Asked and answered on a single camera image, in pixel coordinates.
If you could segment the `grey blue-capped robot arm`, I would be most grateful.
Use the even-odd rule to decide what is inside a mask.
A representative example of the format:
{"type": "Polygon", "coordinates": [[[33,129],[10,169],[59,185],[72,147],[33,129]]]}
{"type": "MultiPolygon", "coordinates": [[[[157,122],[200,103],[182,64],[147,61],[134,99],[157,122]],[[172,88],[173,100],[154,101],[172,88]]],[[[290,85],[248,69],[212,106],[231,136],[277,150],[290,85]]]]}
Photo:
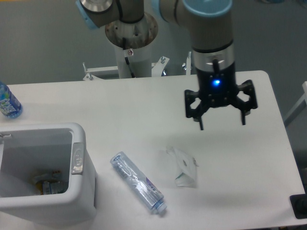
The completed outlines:
{"type": "MultiPolygon", "coordinates": [[[[76,6],[90,29],[104,27],[115,47],[121,78],[150,77],[148,48],[158,25],[142,0],[78,0],[76,6]]],[[[232,105],[241,120],[256,109],[251,80],[236,83],[230,0],[154,0],[156,14],[189,32],[199,90],[185,90],[186,117],[202,122],[210,108],[232,105]]]]}

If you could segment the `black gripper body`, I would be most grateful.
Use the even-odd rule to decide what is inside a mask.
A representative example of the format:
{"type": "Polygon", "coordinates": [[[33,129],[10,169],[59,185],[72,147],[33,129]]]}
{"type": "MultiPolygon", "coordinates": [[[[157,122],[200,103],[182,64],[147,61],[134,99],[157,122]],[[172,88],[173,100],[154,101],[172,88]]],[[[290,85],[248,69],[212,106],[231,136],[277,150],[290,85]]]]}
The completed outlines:
{"type": "Polygon", "coordinates": [[[215,73],[213,70],[197,70],[199,99],[208,108],[237,106],[238,86],[235,77],[235,64],[215,73]]]}

